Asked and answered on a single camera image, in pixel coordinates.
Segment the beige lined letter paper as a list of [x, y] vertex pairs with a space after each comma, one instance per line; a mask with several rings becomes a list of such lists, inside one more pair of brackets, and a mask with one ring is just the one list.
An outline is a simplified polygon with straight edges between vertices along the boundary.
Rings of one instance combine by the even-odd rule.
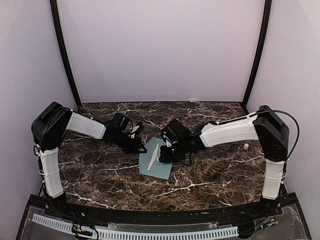
[[147, 171], [149, 171], [152, 168], [152, 166], [153, 166], [153, 164], [154, 164], [154, 162], [155, 162], [155, 160], [157, 158], [158, 150], [159, 150], [159, 143], [156, 145], [156, 147], [155, 147], [155, 149], [154, 149], [154, 151], [152, 153], [152, 157], [150, 159]]

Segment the teal envelope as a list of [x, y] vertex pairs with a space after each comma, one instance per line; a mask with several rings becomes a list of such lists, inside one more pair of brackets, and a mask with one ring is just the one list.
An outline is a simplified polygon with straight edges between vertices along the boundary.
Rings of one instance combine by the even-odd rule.
[[[154, 161], [151, 169], [147, 171], [151, 157], [153, 155], [153, 151], [156, 148], [157, 144], [159, 144], [157, 158]], [[160, 147], [166, 146], [165, 142], [160, 138], [153, 137], [144, 146], [147, 149], [147, 153], [141, 153], [139, 155], [139, 173], [146, 176], [168, 180], [173, 164], [162, 163], [159, 161]]]

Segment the white glue stick cap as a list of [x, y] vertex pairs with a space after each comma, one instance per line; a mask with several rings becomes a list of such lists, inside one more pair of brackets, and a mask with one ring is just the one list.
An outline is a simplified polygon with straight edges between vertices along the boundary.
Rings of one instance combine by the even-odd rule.
[[243, 149], [244, 149], [244, 150], [247, 150], [248, 148], [249, 148], [249, 144], [248, 144], [248, 143], [245, 143], [244, 146], [243, 146]]

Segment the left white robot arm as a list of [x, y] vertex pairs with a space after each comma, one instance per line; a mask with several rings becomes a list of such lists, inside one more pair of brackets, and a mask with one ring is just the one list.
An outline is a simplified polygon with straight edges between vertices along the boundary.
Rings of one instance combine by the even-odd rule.
[[33, 152], [39, 157], [46, 193], [53, 199], [64, 194], [58, 154], [68, 131], [116, 145], [127, 154], [145, 154], [147, 149], [139, 137], [144, 126], [140, 122], [126, 131], [131, 122], [129, 117], [119, 112], [111, 120], [101, 122], [53, 101], [31, 125], [35, 143]]

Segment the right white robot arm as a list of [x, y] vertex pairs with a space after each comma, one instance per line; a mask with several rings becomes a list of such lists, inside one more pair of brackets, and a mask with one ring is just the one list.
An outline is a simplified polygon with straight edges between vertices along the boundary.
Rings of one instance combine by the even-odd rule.
[[265, 172], [262, 201], [255, 205], [255, 213], [266, 217], [275, 208], [275, 200], [287, 173], [287, 162], [294, 151], [289, 147], [290, 129], [279, 117], [283, 114], [298, 121], [289, 113], [261, 105], [255, 112], [225, 121], [208, 121], [193, 129], [172, 119], [161, 131], [165, 145], [160, 147], [159, 161], [164, 164], [178, 163], [186, 155], [221, 144], [240, 141], [259, 141], [264, 159]]

